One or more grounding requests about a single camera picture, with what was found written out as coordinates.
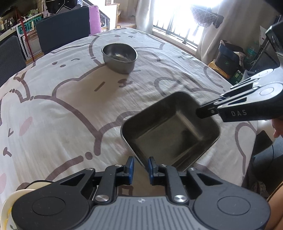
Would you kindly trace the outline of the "right hand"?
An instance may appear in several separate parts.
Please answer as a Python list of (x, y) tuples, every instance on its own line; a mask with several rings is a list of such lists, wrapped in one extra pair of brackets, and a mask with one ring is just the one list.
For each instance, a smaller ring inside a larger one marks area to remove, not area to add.
[(281, 119), (272, 119), (272, 126), (274, 128), (274, 138), (283, 136), (283, 120)]

